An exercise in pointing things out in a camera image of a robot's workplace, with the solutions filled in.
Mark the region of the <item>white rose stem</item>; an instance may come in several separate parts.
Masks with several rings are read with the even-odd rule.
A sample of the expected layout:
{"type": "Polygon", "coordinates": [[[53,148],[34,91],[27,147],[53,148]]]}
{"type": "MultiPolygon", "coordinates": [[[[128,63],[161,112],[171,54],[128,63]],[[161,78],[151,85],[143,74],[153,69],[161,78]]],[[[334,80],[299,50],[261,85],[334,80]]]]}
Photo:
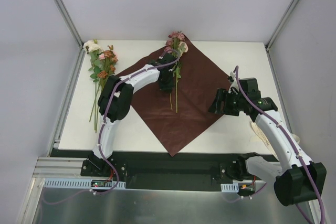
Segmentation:
{"type": "Polygon", "coordinates": [[[89,121],[93,119],[94,129],[97,130],[98,127],[98,95],[100,93],[100,84],[98,73],[100,72],[101,63],[99,61],[99,55],[102,53],[101,47],[98,45],[97,40],[88,40],[83,44],[83,48],[86,51],[86,54],[89,55],[90,60],[90,68],[88,71],[90,72],[89,78],[91,82],[94,84],[94,101],[92,105],[92,109],[90,112],[89,121]]]}

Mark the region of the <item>orange brown rose stem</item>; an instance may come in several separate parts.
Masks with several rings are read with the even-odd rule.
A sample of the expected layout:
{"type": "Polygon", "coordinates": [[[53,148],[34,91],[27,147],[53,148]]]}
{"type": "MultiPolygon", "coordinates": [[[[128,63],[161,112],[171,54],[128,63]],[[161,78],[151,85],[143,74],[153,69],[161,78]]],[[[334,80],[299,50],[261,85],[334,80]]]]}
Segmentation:
{"type": "Polygon", "coordinates": [[[99,84],[100,84],[100,93],[103,90],[107,79],[111,75],[115,75],[116,67],[115,65],[118,62],[118,56],[114,52],[114,46],[109,45],[107,50],[102,51],[101,54],[105,55],[105,60],[99,60],[101,63],[100,72],[98,73],[99,84]]]}

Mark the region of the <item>mauve rose stem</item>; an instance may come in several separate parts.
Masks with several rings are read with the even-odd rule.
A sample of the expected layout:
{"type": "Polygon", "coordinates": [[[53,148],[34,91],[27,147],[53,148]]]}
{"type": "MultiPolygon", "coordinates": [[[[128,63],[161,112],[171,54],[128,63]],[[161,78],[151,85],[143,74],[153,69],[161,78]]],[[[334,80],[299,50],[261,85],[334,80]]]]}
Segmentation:
{"type": "MultiPolygon", "coordinates": [[[[172,54],[175,58],[179,58],[180,57],[180,52],[178,50],[178,46],[179,46],[179,44],[180,44],[181,41],[185,42],[185,36],[182,33],[182,31],[174,31],[174,32],[172,32],[169,35],[169,39],[166,41],[165,51],[167,51],[168,53],[172,54]]],[[[174,78],[175,78],[175,68],[176,68],[177,63],[173,66],[174,78]]]]}

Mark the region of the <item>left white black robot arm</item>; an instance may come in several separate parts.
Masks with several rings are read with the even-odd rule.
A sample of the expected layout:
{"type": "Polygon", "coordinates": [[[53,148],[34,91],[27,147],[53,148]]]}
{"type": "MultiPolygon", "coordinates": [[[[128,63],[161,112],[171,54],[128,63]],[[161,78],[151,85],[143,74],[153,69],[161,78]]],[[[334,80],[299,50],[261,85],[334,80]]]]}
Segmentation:
{"type": "Polygon", "coordinates": [[[133,95],[145,86],[163,80],[173,74],[173,67],[179,62],[181,53],[175,49],[165,50],[157,60],[145,64],[141,69],[126,76],[108,78],[98,99],[101,127],[97,143],[88,156],[88,162],[99,176],[110,173],[107,161],[113,153],[116,129],[130,111],[133,95]]]}

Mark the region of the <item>light pink rose stem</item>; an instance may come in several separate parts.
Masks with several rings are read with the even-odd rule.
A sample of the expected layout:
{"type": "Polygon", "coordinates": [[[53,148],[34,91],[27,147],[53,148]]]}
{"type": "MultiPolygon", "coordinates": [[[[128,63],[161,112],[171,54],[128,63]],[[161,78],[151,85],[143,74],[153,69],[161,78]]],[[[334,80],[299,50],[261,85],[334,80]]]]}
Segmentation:
{"type": "MultiPolygon", "coordinates": [[[[182,54],[186,53],[188,51],[188,46],[186,42],[181,41],[179,44],[179,52],[180,52],[180,57],[182,54]]],[[[175,111],[178,113],[178,82],[181,79],[181,67],[182,64],[180,61],[177,63],[176,68],[175,68],[175,111]]]]}

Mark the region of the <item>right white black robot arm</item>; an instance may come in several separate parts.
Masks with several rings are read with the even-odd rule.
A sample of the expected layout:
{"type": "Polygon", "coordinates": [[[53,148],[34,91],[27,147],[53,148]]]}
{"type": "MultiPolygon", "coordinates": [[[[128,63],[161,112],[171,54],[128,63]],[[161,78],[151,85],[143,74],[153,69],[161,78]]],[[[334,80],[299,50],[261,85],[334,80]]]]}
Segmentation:
{"type": "Polygon", "coordinates": [[[242,181],[252,175],[272,184],[280,203],[284,206],[317,200],[323,206],[321,194],[327,170],[315,163],[283,125],[278,108],[271,98],[262,98],[255,78],[228,77],[229,89],[218,89],[209,112],[239,116],[244,112],[264,133],[281,167],[264,160],[257,153],[239,155],[227,175],[242,181]]]}

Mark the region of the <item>small pink rose stem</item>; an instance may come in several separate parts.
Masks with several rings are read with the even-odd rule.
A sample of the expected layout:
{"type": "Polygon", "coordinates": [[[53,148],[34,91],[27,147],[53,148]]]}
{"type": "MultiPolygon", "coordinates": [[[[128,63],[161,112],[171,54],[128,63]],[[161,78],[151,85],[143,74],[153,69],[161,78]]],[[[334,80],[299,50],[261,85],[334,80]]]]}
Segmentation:
{"type": "Polygon", "coordinates": [[[98,57],[99,60],[105,60],[105,55],[104,54],[100,54],[98,57]]]}

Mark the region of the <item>dark red wrapping cloth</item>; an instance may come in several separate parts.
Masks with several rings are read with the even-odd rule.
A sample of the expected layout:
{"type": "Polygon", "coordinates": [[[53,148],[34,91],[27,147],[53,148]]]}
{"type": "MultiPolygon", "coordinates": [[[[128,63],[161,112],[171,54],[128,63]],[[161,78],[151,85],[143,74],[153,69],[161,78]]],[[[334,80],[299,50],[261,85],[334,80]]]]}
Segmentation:
{"type": "Polygon", "coordinates": [[[120,123],[116,151],[224,153],[230,133],[221,115],[210,113],[217,89],[228,89],[228,75],[188,38],[180,78],[171,92],[152,83],[137,91],[120,123]]]}

